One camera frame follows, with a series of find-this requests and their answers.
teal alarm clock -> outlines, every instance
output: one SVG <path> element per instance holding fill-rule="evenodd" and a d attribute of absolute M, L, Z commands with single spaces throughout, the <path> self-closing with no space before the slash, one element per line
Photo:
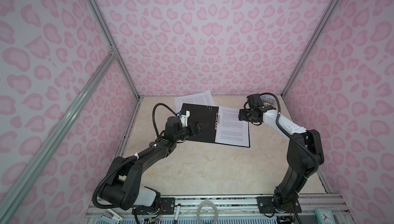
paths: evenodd
<path fill-rule="evenodd" d="M 315 209 L 315 214 L 319 224 L 336 224 L 331 210 Z"/>

open clipboard folder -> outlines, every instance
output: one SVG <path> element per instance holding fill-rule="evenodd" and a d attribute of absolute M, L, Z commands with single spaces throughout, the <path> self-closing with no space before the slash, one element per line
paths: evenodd
<path fill-rule="evenodd" d="M 188 140 L 250 147 L 249 125 L 238 120 L 239 109 L 184 103 L 182 109 L 190 111 L 188 123 L 201 121 L 208 126 Z"/>

pink heart pattern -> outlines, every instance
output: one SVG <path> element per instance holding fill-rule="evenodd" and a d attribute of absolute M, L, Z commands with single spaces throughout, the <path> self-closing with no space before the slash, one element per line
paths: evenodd
<path fill-rule="evenodd" d="M 281 93 L 328 1 L 98 3 L 139 94 L 180 95 Z"/>
<path fill-rule="evenodd" d="M 394 218 L 393 10 L 342 0 L 285 98 L 295 122 L 320 131 L 322 171 L 358 224 Z"/>
<path fill-rule="evenodd" d="M 109 48 L 85 0 L 0 0 L 0 17 L 2 200 L 103 62 Z M 113 17 L 119 20 L 118 14 Z M 148 32 L 140 35 L 149 40 Z M 89 103 L 81 113 L 12 223 L 78 223 L 86 212 L 83 210 L 91 189 L 108 170 L 115 153 L 110 144 L 119 142 L 134 102 L 117 65 L 109 72 L 112 79 L 103 79 L 99 86 L 105 87 L 106 93 L 97 91 L 93 95 L 93 105 Z M 105 111 L 96 103 L 98 97 L 109 104 L 115 97 L 117 105 Z M 99 127 L 96 121 L 111 111 L 115 118 Z M 99 140 L 102 131 L 106 136 Z M 104 147 L 108 156 L 98 158 L 96 147 Z M 86 158 L 86 169 L 77 171 L 82 156 Z M 79 184 L 79 199 L 68 203 Z"/>
<path fill-rule="evenodd" d="M 109 110 L 96 105 L 98 97 L 109 103 Z M 78 223 L 86 213 L 92 192 L 112 162 L 133 107 L 131 91 L 117 63 L 113 63 L 15 216 L 22 223 L 25 220 Z M 92 132 L 93 128 L 100 133 Z M 0 149 L 12 150 L 12 141 L 17 136 L 9 132 L 0 137 L 4 140 Z M 34 154 L 41 144 L 38 136 L 32 137 L 22 143 L 19 151 L 22 155 Z M 12 185 L 26 166 L 27 163 L 20 162 L 11 167 L 2 183 Z M 35 206 L 40 201 L 45 205 L 38 212 Z"/>

diagonal metal bar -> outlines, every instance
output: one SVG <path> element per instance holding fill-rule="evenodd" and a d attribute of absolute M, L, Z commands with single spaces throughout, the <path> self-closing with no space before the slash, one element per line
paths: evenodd
<path fill-rule="evenodd" d="M 46 139 L 43 146 L 32 158 L 27 168 L 23 171 L 18 181 L 11 187 L 0 206 L 0 224 L 7 224 L 26 195 L 40 176 L 42 170 L 47 165 L 49 159 L 53 156 L 59 144 L 66 137 L 67 132 L 74 124 L 78 115 L 81 113 L 87 101 L 96 91 L 97 86 L 105 76 L 107 70 L 111 67 L 116 56 L 110 53 L 104 62 L 100 65 L 96 73 L 82 89 L 79 96 L 72 103 L 62 120 L 57 124 L 51 135 Z"/>
<path fill-rule="evenodd" d="M 328 5 L 322 15 L 322 18 L 320 19 L 318 25 L 316 26 L 316 29 L 313 32 L 312 37 L 308 41 L 308 44 L 305 47 L 303 53 L 301 54 L 301 57 L 298 60 L 297 65 L 295 66 L 292 74 L 290 75 L 289 81 L 287 82 L 286 86 L 283 89 L 283 93 L 282 93 L 283 98 L 285 98 L 286 95 L 289 93 L 289 90 L 291 89 L 299 72 L 301 71 L 302 66 L 307 61 L 311 50 L 316 45 L 320 35 L 323 33 L 325 26 L 327 25 L 328 21 L 330 20 L 332 14 L 335 12 L 335 9 L 337 8 L 340 1 L 341 0 L 330 0 L 330 2 L 328 3 Z"/>
<path fill-rule="evenodd" d="M 127 85 L 132 90 L 135 100 L 138 101 L 140 96 L 138 95 L 137 89 L 135 88 L 133 80 L 131 79 L 130 73 L 128 72 L 128 70 L 126 68 L 124 60 L 121 58 L 121 56 L 119 54 L 119 50 L 116 47 L 115 41 L 113 40 L 110 30 L 108 29 L 108 26 L 104 20 L 103 13 L 101 12 L 96 0 L 86 0 L 86 1 L 89 5 L 90 9 L 92 10 L 94 17 L 96 18 L 98 26 L 101 28 L 101 31 L 103 32 L 103 35 L 108 43 L 108 46 L 111 48 L 113 53 L 117 56 L 117 61 L 119 61 L 119 64 L 120 64 L 120 67 L 122 70 L 122 74 L 126 79 Z"/>

clear tape roll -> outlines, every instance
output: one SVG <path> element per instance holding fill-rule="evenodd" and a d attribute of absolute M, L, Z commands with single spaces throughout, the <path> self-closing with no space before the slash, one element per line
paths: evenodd
<path fill-rule="evenodd" d="M 216 205 L 214 205 L 211 201 L 209 200 L 204 200 L 200 206 L 197 208 L 197 221 L 199 224 L 204 224 L 201 220 L 200 220 L 200 211 L 202 209 L 202 207 L 204 207 L 205 205 L 209 205 L 211 208 L 213 208 L 214 212 L 215 212 L 215 218 L 214 220 L 210 223 L 210 224 L 216 224 L 216 222 L 218 221 L 218 217 L 219 217 L 219 212 L 218 212 L 218 208 L 216 207 Z"/>

